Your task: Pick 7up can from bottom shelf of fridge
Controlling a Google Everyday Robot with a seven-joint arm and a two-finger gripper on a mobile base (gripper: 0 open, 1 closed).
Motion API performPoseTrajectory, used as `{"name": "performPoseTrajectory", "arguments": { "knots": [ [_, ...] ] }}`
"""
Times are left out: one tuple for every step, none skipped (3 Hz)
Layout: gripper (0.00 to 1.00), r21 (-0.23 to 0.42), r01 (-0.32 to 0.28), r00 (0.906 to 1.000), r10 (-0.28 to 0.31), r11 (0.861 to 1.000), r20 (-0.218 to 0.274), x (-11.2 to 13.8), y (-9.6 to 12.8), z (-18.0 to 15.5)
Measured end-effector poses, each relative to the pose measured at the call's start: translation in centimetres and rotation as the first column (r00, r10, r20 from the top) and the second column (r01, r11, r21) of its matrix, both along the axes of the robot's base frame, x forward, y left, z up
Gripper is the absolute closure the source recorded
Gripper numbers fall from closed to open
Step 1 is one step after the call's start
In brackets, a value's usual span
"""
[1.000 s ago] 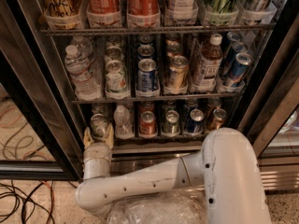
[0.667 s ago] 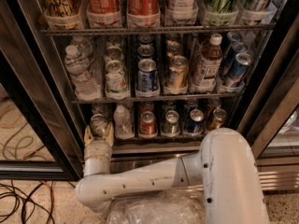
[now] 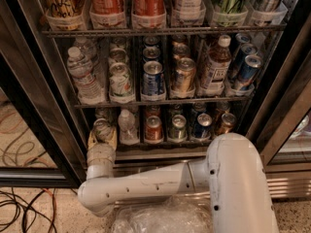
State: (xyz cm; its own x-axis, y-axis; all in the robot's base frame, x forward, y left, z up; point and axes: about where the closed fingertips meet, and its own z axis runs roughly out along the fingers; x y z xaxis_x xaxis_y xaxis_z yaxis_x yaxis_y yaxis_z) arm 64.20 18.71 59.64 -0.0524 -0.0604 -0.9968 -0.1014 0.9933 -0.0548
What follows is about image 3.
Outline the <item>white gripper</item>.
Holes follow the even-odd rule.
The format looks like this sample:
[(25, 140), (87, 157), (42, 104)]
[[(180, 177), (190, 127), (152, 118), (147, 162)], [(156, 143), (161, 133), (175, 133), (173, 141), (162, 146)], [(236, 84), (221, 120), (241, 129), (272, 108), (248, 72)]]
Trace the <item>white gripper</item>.
[(115, 149), (118, 146), (117, 128), (113, 128), (110, 145), (97, 144), (97, 139), (93, 131), (89, 132), (87, 140), (87, 171), (88, 179), (111, 178), (113, 177), (113, 167), (116, 159)]

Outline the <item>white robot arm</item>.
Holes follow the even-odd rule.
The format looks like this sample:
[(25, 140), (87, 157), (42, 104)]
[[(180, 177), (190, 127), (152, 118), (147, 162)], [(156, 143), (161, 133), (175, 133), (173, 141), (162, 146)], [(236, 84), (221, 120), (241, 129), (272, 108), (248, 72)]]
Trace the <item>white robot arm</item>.
[(78, 200), (104, 216), (120, 200), (206, 191), (215, 233), (279, 233), (259, 153), (236, 133), (216, 137), (201, 160), (118, 178), (88, 169)]

